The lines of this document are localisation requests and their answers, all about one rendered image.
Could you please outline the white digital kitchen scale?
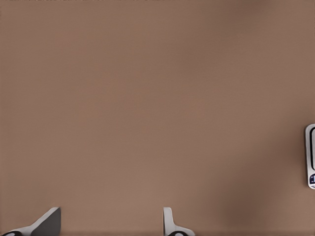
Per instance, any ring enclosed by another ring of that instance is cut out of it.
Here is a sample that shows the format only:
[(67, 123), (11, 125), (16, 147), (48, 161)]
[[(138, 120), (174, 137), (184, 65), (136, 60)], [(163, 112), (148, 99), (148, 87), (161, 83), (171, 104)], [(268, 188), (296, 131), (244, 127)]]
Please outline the white digital kitchen scale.
[(307, 182), (315, 190), (315, 124), (310, 124), (305, 129)]

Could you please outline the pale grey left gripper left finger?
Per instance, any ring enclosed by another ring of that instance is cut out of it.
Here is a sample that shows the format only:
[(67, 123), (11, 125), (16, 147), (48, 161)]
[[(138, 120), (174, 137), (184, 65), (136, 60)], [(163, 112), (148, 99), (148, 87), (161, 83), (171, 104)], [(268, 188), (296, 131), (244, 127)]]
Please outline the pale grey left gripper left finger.
[(13, 229), (1, 236), (60, 236), (61, 208), (53, 207), (33, 224)]

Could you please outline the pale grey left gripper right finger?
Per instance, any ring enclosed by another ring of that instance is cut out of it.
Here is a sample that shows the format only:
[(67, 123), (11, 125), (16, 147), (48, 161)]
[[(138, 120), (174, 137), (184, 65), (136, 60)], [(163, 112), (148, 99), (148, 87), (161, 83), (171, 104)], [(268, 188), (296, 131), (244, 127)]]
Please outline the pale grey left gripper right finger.
[(174, 223), (172, 209), (163, 208), (163, 234), (164, 236), (195, 236), (195, 233)]

